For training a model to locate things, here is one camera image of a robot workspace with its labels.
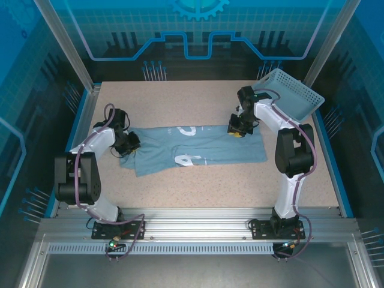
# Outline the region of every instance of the plastic basket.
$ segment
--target plastic basket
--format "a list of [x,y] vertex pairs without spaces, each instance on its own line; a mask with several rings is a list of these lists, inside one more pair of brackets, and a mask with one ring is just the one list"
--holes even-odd
[[[276,101],[276,106],[288,117],[300,123],[303,123],[324,103],[324,98],[318,93],[312,91],[281,69],[274,69],[257,81],[252,88],[268,88],[278,92],[281,99]],[[265,92],[268,93],[272,99],[277,98],[274,93]]]

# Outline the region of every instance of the gray t-shirt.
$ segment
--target gray t-shirt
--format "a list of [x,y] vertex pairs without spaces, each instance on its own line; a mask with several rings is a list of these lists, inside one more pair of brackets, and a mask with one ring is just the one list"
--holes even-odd
[[131,128],[141,142],[120,165],[145,176],[172,167],[258,163],[266,161],[259,128],[253,135],[237,138],[227,134],[227,126]]

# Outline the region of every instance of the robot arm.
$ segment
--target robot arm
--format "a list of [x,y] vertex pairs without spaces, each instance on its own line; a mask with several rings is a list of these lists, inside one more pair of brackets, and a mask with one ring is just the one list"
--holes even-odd
[[55,196],[58,201],[69,205],[75,205],[74,193],[74,162],[76,155],[83,146],[79,164],[79,199],[80,203],[90,210],[98,219],[107,221],[121,221],[122,212],[101,193],[101,182],[97,167],[97,160],[102,154],[114,147],[122,156],[128,155],[140,147],[140,140],[134,132],[124,133],[124,122],[126,113],[115,109],[108,128],[100,131],[107,120],[99,122],[94,126],[91,138],[86,145],[81,143],[70,152],[55,158]]
[[[311,148],[304,136],[299,133],[291,123],[299,126],[313,143],[313,129],[311,125],[300,123],[290,119],[286,121],[272,108],[274,102],[267,93],[255,94],[251,86],[243,87],[238,91],[240,106],[238,114],[232,114],[229,122],[228,133],[238,137],[252,134],[254,123],[263,121],[276,135],[277,144],[275,150],[276,167],[281,173],[280,193],[272,210],[271,225],[275,234],[280,235],[284,229],[296,226],[298,216],[293,206],[297,205],[302,183],[314,163]],[[296,192],[295,187],[301,177]]]

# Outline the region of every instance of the gear logo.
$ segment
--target gear logo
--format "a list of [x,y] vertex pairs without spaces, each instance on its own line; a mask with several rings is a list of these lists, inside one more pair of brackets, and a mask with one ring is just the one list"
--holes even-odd
[[28,28],[35,19],[34,5],[33,0],[0,0],[0,8],[7,8],[22,30]]
[[229,0],[171,0],[173,12],[178,12],[181,17],[186,16],[188,20],[201,18],[208,20],[210,16],[216,17],[216,12],[224,11],[224,5]]

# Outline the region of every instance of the speckled beige surface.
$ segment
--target speckled beige surface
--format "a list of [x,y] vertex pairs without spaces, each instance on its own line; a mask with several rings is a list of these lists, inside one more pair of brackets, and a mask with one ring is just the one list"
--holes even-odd
[[[249,81],[103,82],[92,123],[112,102],[128,112],[132,127],[227,125],[236,93]],[[274,162],[276,135],[261,123],[268,160],[257,164],[177,167],[139,177],[120,168],[108,152],[98,162],[103,191],[125,208],[272,207],[280,174]],[[338,206],[320,143],[319,163],[303,185],[302,206]]]

